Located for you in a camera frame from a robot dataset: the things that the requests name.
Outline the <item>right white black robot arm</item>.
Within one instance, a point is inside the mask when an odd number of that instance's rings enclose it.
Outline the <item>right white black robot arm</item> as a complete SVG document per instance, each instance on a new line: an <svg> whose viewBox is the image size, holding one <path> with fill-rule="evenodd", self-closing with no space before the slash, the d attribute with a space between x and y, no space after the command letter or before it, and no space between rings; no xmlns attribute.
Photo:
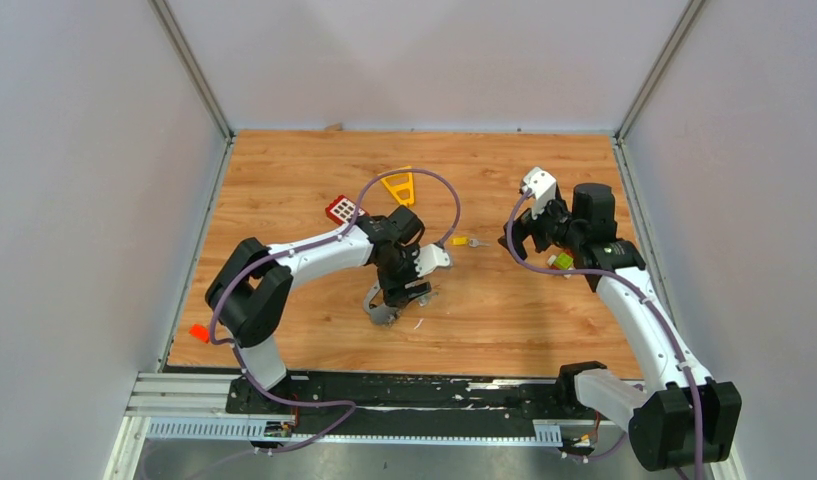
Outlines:
<svg viewBox="0 0 817 480"><path fill-rule="evenodd" d="M731 382L719 382L681 339L652 289L652 277L635 244L618 234L616 200L610 186L583 183L566 202L557 185L531 181L503 227L500 244L521 266L556 275L528 263L524 242L537 252L551 246L573 258L570 275L586 279L612 313L644 377L637 389L599 361L564 365L555 403L568 417L593 410L626 433L640 465L648 471L691 466L700 476L706 464L730 457L742 409Z"/></svg>

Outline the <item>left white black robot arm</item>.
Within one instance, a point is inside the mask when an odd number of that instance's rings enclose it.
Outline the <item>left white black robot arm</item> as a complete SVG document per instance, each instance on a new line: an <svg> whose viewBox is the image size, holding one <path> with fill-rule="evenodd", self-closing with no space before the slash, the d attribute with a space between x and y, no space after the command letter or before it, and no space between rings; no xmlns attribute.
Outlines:
<svg viewBox="0 0 817 480"><path fill-rule="evenodd" d="M255 404L277 413L290 400L274 338L290 293L327 275L372 265L383 302L370 314L375 323L389 324L432 290L419 265L424 232L419 217L399 207L388 216L361 215L351 225L298 243L264 245L250 237L237 245L205 293L213 313L209 340L220 344L217 325L229 331L226 341L255 383Z"/></svg>

